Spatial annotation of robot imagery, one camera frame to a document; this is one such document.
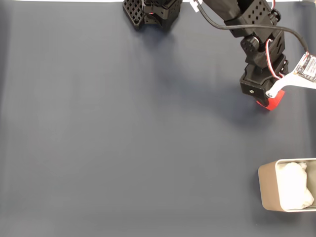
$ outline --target white cloth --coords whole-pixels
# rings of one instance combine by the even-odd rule
[[[280,204],[284,210],[311,206],[314,198],[307,189],[306,163],[281,163],[276,166]]]

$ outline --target white bracket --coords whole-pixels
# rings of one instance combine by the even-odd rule
[[[298,66],[302,66],[306,60],[306,55],[304,55],[299,62]],[[266,92],[266,95],[270,98],[275,98],[282,88],[288,85],[304,87],[304,88],[311,88],[316,89],[316,82],[311,80],[305,79],[304,77],[299,75],[297,71],[298,66],[295,68],[294,71],[285,75],[283,78],[277,80],[274,85]]]
[[[199,9],[198,9],[198,3],[194,0],[190,0],[190,4],[192,6],[192,8],[194,9],[195,12],[199,12]]]

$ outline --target gray tablecloth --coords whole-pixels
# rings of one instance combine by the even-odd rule
[[[315,157],[316,92],[289,87],[278,109],[260,108],[239,88],[240,39],[188,3],[169,34],[135,32],[121,3],[10,4],[2,237],[316,235],[314,214],[264,210],[257,176]],[[315,7],[277,8],[316,53]],[[303,54],[289,34],[284,53],[290,69]]]

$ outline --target cable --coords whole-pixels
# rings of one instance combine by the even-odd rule
[[[272,7],[271,7],[271,10],[273,10],[273,9],[275,8],[275,6],[276,6],[276,0],[273,0],[273,1],[272,1]]]
[[[220,29],[220,30],[238,30],[238,29],[251,29],[251,28],[259,28],[259,29],[273,29],[273,30],[281,30],[281,31],[285,31],[285,32],[289,32],[291,34],[293,34],[298,40],[299,42],[302,44],[305,52],[308,52],[308,45],[306,43],[306,41],[304,40],[304,38],[297,33],[296,31],[287,28],[287,27],[283,27],[283,26],[266,26],[266,25],[238,25],[238,26],[223,26],[223,25],[219,25],[216,22],[214,22],[211,18],[209,18],[209,16],[206,14],[206,12],[204,11],[203,7],[201,6],[201,4],[199,3],[199,1],[197,0],[197,7],[199,9],[199,11],[201,12],[202,16],[205,18],[205,20],[208,21],[209,24],[211,24],[213,27]]]
[[[278,77],[272,67],[272,64],[271,64],[271,60],[270,60],[270,54],[269,54],[269,43],[272,42],[272,39],[268,39],[267,42],[266,42],[266,57],[267,57],[267,64],[268,64],[268,68],[272,74],[272,76],[276,79],[281,79],[280,77]]]

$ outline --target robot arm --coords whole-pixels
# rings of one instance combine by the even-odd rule
[[[180,12],[181,3],[182,0],[124,0],[123,9],[137,30],[143,24],[158,24],[164,30],[168,30]],[[280,13],[274,9],[274,6],[271,8],[266,0],[204,0],[204,3],[224,20],[226,26],[275,27],[281,19]],[[235,38],[243,38],[240,45],[248,63],[240,79],[242,92],[254,97],[262,106],[274,109],[271,105],[273,96],[267,93],[277,81],[277,78],[272,76],[271,69],[274,70],[275,75],[288,74],[288,61],[283,54],[284,31],[241,28],[232,29],[231,33]],[[265,52],[266,42],[270,42],[268,43],[270,67]]]

